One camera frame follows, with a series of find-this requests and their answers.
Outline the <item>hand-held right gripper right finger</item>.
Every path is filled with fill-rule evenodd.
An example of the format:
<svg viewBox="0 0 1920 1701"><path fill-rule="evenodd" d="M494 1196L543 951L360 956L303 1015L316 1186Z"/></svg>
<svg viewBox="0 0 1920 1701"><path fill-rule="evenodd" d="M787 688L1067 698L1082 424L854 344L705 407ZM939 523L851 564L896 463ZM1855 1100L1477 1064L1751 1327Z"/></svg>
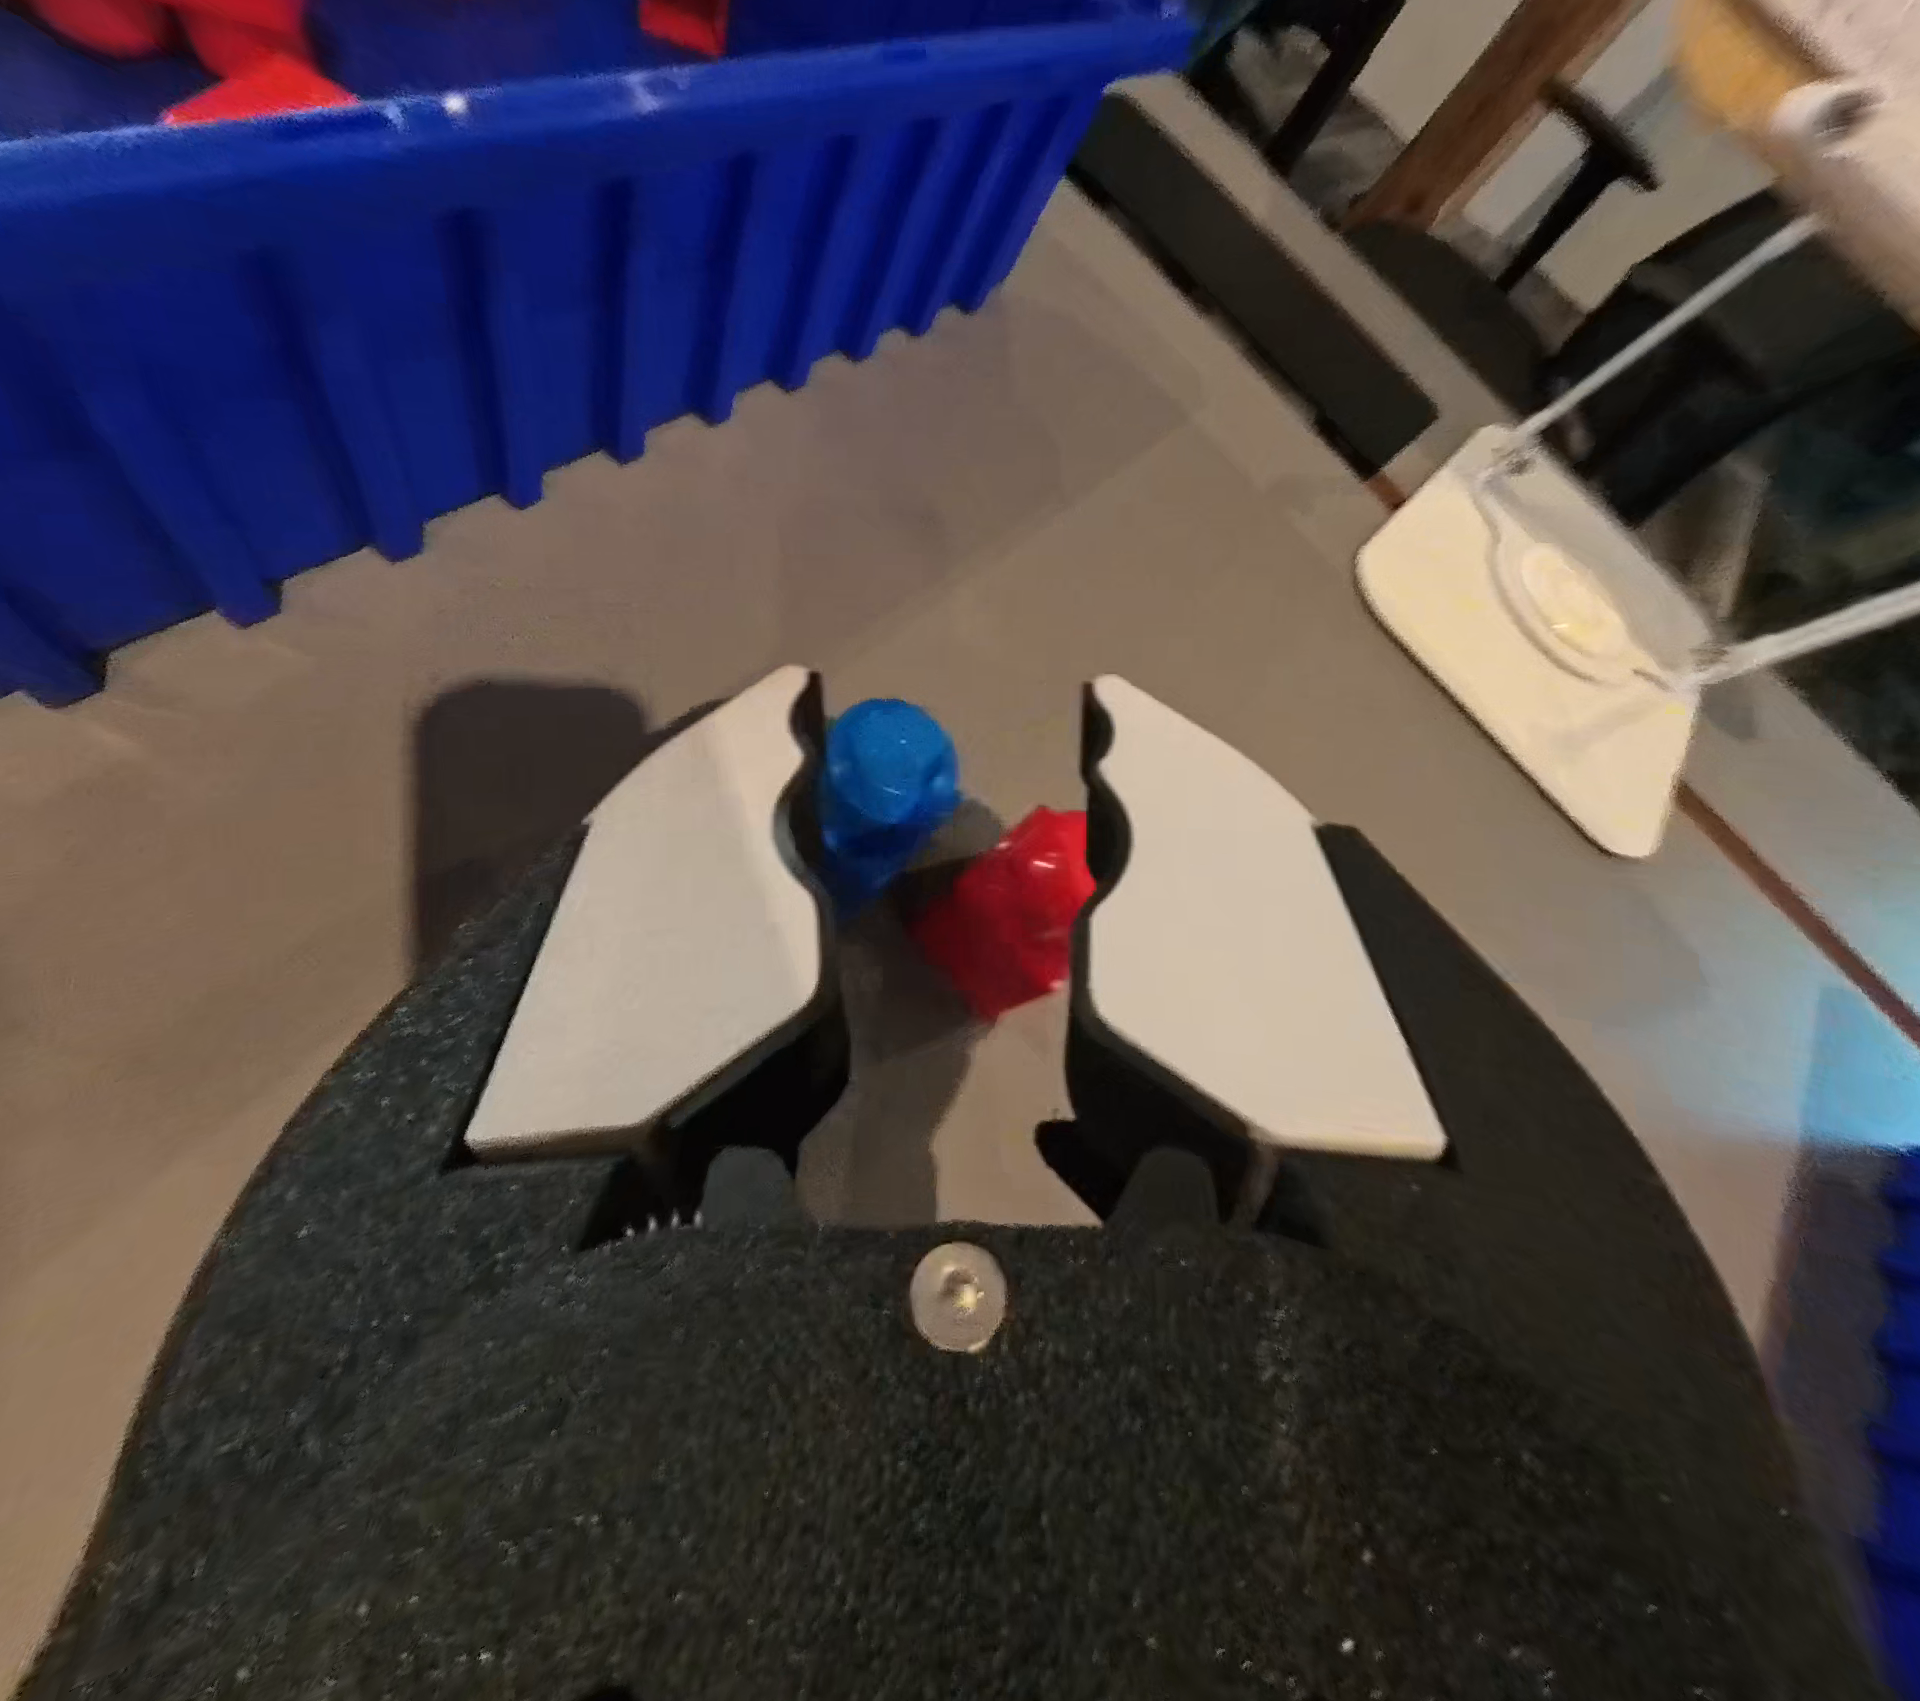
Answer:
<svg viewBox="0 0 1920 1701"><path fill-rule="evenodd" d="M1082 915L1093 1027L1255 1144L1445 1159L1306 803L1120 675L1089 681L1086 737L1089 794L1119 821Z"/></svg>

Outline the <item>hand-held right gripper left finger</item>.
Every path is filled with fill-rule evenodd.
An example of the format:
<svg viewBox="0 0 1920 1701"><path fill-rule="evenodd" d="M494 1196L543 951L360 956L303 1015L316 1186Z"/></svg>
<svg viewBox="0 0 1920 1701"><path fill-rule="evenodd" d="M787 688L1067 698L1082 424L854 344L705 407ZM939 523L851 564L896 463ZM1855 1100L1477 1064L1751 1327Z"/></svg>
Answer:
<svg viewBox="0 0 1920 1701"><path fill-rule="evenodd" d="M776 668L590 810L467 1116L475 1161L658 1139L825 1007L828 912L791 821L820 714L817 675Z"/></svg>

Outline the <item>red single-stud mega block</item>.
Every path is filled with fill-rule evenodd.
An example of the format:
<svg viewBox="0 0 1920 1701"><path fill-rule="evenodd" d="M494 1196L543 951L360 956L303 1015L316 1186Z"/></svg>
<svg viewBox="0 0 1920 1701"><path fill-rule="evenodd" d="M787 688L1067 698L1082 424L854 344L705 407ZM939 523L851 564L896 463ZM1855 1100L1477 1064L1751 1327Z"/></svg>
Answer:
<svg viewBox="0 0 1920 1701"><path fill-rule="evenodd" d="M969 1016L993 1023L1070 984L1074 921L1096 889L1086 839L1082 810L1037 806L911 915L907 940Z"/></svg>

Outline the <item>blue single-stud mega block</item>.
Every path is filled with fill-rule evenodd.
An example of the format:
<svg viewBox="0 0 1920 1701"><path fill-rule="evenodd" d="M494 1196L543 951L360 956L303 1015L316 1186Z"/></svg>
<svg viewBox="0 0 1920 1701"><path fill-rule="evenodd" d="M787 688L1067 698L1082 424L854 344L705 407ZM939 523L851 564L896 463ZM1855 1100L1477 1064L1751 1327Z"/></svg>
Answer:
<svg viewBox="0 0 1920 1701"><path fill-rule="evenodd" d="M861 699L828 728L817 776L822 882L843 919L870 908L958 810L948 731L907 699Z"/></svg>

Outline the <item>white stand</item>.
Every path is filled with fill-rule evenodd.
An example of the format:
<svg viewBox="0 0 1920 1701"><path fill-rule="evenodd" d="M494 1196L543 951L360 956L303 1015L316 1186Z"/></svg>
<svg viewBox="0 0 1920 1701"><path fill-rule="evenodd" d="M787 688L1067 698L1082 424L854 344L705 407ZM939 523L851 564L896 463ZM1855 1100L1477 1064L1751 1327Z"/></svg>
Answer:
<svg viewBox="0 0 1920 1701"><path fill-rule="evenodd" d="M1918 583L1907 583L1786 631L1710 642L1633 534L1572 476L1543 472L1558 417L1814 234L1833 234L1885 299L1918 308L1918 199L1833 199L1533 415L1480 428L1356 554L1361 601L1383 631L1618 859L1650 859L1666 839L1703 688L1918 618Z"/></svg>

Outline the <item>black flat pad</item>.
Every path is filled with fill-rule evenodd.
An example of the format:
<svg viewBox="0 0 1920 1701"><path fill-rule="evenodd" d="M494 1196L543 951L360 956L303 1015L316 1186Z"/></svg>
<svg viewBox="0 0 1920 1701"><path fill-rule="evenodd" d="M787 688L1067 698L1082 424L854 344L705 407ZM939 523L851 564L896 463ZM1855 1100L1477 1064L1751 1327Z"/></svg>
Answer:
<svg viewBox="0 0 1920 1701"><path fill-rule="evenodd" d="M1103 99L1070 174L1358 478L1434 424L1434 400L1136 99Z"/></svg>

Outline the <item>blue ribbed plastic bin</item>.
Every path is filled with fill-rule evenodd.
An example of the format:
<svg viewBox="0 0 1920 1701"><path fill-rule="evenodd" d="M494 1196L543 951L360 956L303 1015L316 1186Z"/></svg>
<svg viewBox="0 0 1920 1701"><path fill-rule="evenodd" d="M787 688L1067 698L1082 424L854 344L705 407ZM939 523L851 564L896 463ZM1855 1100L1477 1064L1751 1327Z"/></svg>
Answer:
<svg viewBox="0 0 1920 1701"><path fill-rule="evenodd" d="M1875 1480L1875 1522L1859 1546L1885 1675L1918 1697L1918 1150L1895 1155L1881 1202L1890 1239L1879 1252L1881 1321L1870 1351L1881 1402L1866 1431Z"/></svg>
<svg viewBox="0 0 1920 1701"><path fill-rule="evenodd" d="M1178 0L312 0L359 103L2 15L2 692L974 312Z"/></svg>

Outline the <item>dark chair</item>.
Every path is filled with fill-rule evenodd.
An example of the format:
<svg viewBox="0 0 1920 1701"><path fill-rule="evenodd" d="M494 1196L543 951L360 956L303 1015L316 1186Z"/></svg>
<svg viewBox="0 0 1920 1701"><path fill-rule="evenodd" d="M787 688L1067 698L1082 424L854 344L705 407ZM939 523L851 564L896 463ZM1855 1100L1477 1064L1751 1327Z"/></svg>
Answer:
<svg viewBox="0 0 1920 1701"><path fill-rule="evenodd" d="M1762 189L1669 241L1547 352L1538 392L1565 394L1792 216ZM1778 422L1918 448L1918 334L1817 234L1587 397L1558 424L1558 454L1637 527Z"/></svg>

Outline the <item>brown wooden table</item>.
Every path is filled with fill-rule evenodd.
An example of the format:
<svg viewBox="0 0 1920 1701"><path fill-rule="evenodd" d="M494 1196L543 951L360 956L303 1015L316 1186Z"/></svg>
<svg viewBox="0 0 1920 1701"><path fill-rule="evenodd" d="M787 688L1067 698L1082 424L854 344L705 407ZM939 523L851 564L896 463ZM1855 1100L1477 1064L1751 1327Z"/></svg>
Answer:
<svg viewBox="0 0 1920 1701"><path fill-rule="evenodd" d="M1609 51L1650 0L1520 0L1382 178L1337 227L1435 227L1531 132L1547 84Z"/></svg>

